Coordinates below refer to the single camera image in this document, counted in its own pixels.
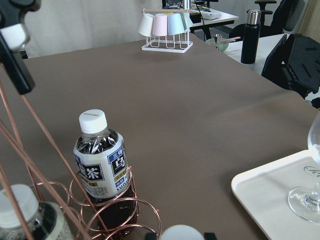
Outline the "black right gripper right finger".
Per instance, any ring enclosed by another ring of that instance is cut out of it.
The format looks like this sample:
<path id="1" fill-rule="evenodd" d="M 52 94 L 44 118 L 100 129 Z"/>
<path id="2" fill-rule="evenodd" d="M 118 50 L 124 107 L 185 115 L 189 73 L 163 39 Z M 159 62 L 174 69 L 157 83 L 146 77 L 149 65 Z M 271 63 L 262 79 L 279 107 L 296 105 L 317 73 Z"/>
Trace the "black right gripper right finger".
<path id="1" fill-rule="evenodd" d="M 217 236 L 214 232 L 205 232 L 203 237 L 205 240 L 217 240 Z"/>

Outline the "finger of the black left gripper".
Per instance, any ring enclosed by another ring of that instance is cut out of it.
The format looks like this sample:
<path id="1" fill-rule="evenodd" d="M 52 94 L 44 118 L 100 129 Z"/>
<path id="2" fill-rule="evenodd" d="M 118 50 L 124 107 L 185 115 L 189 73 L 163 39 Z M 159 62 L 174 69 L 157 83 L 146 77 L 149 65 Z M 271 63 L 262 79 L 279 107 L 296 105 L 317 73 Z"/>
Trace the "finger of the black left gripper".
<path id="1" fill-rule="evenodd" d="M 20 54 L 29 38 L 28 30 L 22 23 L 0 30 L 0 62 L 20 95 L 31 92 L 35 87 L 35 82 Z"/>

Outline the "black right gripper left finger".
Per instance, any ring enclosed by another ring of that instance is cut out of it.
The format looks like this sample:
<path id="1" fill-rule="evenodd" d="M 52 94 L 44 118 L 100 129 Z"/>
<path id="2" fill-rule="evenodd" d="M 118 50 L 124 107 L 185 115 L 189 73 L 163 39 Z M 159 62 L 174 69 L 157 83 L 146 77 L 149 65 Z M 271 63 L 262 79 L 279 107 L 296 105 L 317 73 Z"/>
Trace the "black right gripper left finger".
<path id="1" fill-rule="evenodd" d="M 153 232 L 148 232 L 145 234 L 144 240 L 157 240 L 157 234 Z"/>

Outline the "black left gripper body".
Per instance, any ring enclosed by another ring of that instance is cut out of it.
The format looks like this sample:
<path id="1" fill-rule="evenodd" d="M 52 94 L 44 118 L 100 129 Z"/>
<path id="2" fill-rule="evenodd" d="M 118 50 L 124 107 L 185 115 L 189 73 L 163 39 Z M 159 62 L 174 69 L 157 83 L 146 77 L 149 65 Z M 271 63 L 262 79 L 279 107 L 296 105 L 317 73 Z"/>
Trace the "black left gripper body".
<path id="1" fill-rule="evenodd" d="M 38 11 L 41 0 L 0 0 L 0 27 L 24 24 L 27 12 Z"/>

